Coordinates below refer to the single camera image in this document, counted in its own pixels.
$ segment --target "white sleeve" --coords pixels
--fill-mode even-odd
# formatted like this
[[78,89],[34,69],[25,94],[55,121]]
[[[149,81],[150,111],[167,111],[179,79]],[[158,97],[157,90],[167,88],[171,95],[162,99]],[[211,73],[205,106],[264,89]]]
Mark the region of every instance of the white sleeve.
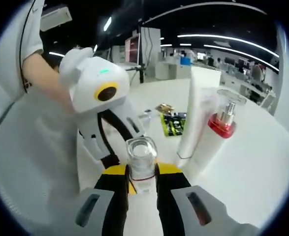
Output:
[[[43,53],[43,45],[41,38],[39,36],[40,32],[40,19],[42,14],[42,9],[44,6],[44,0],[34,0],[35,3],[30,11],[27,18],[23,41],[22,41],[22,60],[26,59],[31,54],[37,52],[39,54]],[[27,11],[25,12],[25,20],[27,13],[32,5],[32,2],[27,4]]]

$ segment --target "yellow ring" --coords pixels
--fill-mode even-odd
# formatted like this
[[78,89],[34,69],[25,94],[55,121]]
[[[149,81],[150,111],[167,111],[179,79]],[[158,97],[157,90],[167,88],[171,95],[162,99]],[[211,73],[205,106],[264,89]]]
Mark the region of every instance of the yellow ring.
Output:
[[100,101],[98,99],[98,95],[106,88],[109,88],[109,87],[114,87],[115,89],[118,88],[118,84],[116,82],[105,82],[103,83],[94,93],[94,98],[98,101]]

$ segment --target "ceiling light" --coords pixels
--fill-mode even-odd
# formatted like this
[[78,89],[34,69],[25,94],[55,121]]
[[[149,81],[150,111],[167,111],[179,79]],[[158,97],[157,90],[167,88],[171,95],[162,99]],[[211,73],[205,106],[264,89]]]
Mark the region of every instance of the ceiling light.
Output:
[[111,17],[109,17],[108,21],[106,22],[105,26],[104,26],[104,31],[106,31],[108,29],[108,27],[111,24]]
[[227,36],[221,36],[221,35],[214,35],[214,34],[183,34],[183,35],[178,35],[177,37],[178,38],[183,38],[183,37],[212,37],[212,38],[223,38],[223,39],[235,40],[235,41],[239,41],[239,42],[242,42],[242,43],[247,43],[247,44],[250,44],[252,46],[258,47],[258,48],[263,49],[266,52],[274,55],[275,57],[279,57],[278,54],[274,53],[273,51],[271,51],[271,50],[269,50],[267,48],[264,48],[264,47],[262,47],[262,46],[260,46],[258,44],[255,44],[255,43],[243,40],[243,39],[239,39],[239,38],[233,38],[233,37],[227,37]]
[[214,46],[214,45],[207,45],[207,44],[205,44],[204,47],[223,49],[223,50],[227,50],[227,51],[231,51],[231,52],[243,54],[243,55],[248,56],[248,57],[250,57],[250,58],[253,58],[253,59],[255,59],[255,60],[259,60],[259,61],[261,61],[262,63],[266,64],[267,66],[273,68],[274,70],[279,71],[278,68],[276,68],[276,67],[274,67],[273,65],[267,63],[266,61],[264,61],[264,60],[262,60],[262,59],[259,59],[259,58],[256,58],[256,57],[254,57],[254,56],[252,56],[252,55],[249,55],[249,54],[247,54],[247,53],[243,53],[243,52],[240,52],[240,51],[237,51],[237,50],[234,50],[234,49],[230,49],[230,48],[224,48],[224,47],[219,47],[219,46]]
[[50,55],[55,55],[55,56],[59,56],[59,57],[63,57],[64,58],[64,55],[63,54],[60,54],[60,53],[54,53],[54,52],[49,52]]

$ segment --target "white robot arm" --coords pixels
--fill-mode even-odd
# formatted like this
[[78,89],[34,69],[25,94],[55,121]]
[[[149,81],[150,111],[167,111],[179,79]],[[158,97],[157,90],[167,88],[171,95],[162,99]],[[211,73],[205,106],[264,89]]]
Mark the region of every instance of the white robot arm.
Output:
[[84,145],[105,168],[119,164],[102,128],[114,126],[124,140],[144,135],[144,128],[127,100],[129,77],[121,67],[99,57],[92,48],[70,50],[60,64],[61,83],[69,89]]

